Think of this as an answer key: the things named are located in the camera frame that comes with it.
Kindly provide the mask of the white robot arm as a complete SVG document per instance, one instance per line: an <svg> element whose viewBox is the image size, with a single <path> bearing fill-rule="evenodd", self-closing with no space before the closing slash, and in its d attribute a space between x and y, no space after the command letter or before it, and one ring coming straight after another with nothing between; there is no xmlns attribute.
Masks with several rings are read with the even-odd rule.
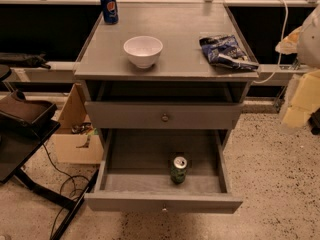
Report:
<svg viewBox="0 0 320 240"><path fill-rule="evenodd" d="M301 63L320 68L320 5L310 13L301 26L297 56Z"/></svg>

